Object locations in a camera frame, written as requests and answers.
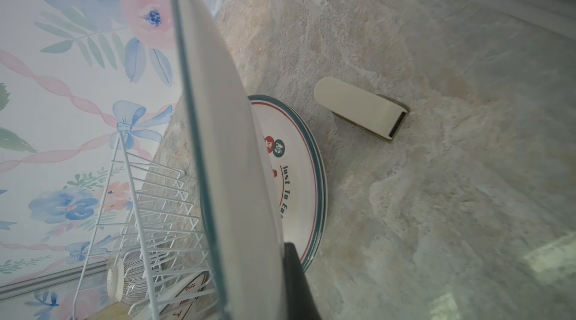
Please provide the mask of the plate with orange pattern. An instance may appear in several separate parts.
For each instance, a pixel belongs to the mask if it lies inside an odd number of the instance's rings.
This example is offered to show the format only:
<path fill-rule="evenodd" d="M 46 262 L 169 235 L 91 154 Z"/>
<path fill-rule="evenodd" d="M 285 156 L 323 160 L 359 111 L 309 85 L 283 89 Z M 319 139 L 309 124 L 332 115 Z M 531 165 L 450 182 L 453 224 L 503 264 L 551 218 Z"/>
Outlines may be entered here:
<path fill-rule="evenodd" d="M 159 319 L 184 319 L 209 278 L 210 273 L 205 270 L 189 275 L 163 291 L 157 298 Z"/>

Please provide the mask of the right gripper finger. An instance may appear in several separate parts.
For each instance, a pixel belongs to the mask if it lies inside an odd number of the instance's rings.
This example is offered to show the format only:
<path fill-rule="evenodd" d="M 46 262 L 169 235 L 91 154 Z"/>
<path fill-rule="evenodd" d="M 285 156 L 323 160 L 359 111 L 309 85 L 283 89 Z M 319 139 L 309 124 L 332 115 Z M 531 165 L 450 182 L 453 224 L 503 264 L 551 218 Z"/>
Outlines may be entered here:
<path fill-rule="evenodd" d="M 293 243 L 284 244 L 283 270 L 287 318 L 289 320 L 321 320 Z"/>

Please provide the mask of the plate green rim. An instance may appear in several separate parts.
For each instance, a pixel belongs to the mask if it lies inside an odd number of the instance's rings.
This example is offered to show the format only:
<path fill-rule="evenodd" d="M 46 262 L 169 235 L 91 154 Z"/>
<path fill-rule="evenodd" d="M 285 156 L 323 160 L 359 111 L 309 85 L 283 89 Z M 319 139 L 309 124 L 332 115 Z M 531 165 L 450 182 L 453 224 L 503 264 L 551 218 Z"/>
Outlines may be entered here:
<path fill-rule="evenodd" d="M 249 96 L 262 131 L 278 195 L 283 238 L 309 269 L 326 228 L 328 184 L 319 146 L 303 118 L 289 105 L 265 95 Z"/>
<path fill-rule="evenodd" d="M 170 0 L 203 225 L 225 319 L 285 319 L 280 220 L 251 106 L 202 0 Z"/>

